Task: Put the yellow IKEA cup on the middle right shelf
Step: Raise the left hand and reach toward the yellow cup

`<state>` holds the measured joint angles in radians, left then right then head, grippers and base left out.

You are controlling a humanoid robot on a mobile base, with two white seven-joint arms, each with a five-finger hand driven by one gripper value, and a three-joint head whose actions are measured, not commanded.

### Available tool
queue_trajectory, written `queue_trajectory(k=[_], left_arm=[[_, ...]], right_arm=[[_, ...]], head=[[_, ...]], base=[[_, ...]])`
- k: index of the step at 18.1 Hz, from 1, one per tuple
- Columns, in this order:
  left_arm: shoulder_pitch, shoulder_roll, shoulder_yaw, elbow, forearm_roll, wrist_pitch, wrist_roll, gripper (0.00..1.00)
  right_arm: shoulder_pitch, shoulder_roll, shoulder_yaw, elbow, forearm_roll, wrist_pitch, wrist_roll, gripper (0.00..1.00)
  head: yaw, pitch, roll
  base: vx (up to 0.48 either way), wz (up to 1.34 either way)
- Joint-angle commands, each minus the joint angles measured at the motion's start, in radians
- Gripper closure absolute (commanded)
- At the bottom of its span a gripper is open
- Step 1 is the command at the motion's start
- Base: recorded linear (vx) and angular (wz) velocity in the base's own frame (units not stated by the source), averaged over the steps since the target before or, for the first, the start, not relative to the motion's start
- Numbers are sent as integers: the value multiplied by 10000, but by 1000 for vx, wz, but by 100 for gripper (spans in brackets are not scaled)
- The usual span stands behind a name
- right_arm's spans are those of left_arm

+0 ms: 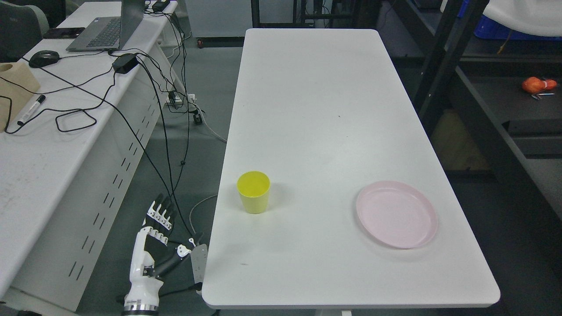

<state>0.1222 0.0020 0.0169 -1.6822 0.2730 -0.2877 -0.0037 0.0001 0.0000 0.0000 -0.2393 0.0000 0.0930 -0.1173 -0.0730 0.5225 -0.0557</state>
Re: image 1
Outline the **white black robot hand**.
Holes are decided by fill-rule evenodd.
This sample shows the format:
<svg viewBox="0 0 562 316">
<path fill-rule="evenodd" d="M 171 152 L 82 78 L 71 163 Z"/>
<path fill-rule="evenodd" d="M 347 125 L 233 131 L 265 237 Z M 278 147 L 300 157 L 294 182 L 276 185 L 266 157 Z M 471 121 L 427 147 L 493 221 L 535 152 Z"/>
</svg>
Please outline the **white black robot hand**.
<svg viewBox="0 0 562 316">
<path fill-rule="evenodd" d="M 124 297 L 124 309 L 133 305 L 153 305 L 159 310 L 163 278 L 191 251 L 200 245 L 200 234 L 177 246 L 168 246 L 174 228 L 174 204 L 169 197 L 159 194 L 151 202 L 135 236 L 129 270 L 130 290 Z"/>
</svg>

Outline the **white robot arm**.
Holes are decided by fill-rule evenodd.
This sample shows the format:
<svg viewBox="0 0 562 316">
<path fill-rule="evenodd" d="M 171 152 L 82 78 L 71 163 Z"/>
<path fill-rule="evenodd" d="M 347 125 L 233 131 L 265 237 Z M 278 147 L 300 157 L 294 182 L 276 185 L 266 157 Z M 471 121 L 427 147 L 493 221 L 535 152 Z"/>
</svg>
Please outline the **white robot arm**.
<svg viewBox="0 0 562 316">
<path fill-rule="evenodd" d="M 158 316 L 157 306 L 133 305 L 132 309 L 123 310 L 121 316 Z"/>
</svg>

